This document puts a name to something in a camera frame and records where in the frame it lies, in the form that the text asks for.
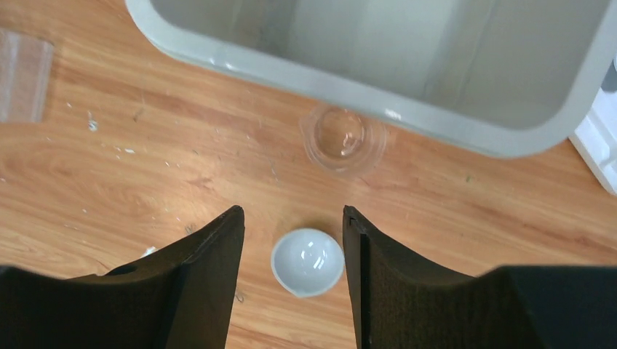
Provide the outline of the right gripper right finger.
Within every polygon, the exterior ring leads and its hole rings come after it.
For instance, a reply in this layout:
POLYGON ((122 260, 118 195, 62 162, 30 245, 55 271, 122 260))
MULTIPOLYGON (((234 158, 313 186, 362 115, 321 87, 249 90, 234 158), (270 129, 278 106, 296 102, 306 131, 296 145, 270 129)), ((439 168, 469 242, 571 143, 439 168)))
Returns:
POLYGON ((358 348, 614 348, 616 268, 503 265, 468 276, 343 210, 358 348))

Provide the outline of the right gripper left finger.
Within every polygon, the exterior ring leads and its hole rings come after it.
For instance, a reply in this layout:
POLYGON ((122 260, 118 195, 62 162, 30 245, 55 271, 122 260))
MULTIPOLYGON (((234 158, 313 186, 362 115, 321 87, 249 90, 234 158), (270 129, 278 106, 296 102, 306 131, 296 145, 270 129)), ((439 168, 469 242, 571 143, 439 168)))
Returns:
POLYGON ((3 348, 224 348, 244 210, 102 276, 1 267, 3 348))

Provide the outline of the white porcelain dish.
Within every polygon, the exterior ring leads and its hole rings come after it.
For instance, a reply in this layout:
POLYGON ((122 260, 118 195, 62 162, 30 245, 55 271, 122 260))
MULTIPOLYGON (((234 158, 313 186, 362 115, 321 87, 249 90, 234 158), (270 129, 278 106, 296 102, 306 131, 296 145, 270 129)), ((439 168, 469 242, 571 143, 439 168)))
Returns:
POLYGON ((275 279, 298 298, 316 297, 330 291, 341 279, 344 255, 329 234, 299 228, 283 235, 271 252, 275 279))

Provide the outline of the glass beaker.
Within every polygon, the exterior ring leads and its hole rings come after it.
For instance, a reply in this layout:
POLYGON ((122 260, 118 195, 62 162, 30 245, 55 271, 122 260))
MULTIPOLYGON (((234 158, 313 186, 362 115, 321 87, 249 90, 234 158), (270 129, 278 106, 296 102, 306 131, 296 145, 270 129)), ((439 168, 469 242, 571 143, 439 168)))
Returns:
POLYGON ((372 171, 387 145, 384 123, 334 105, 318 105, 300 119, 299 127, 309 160, 340 177, 372 171))

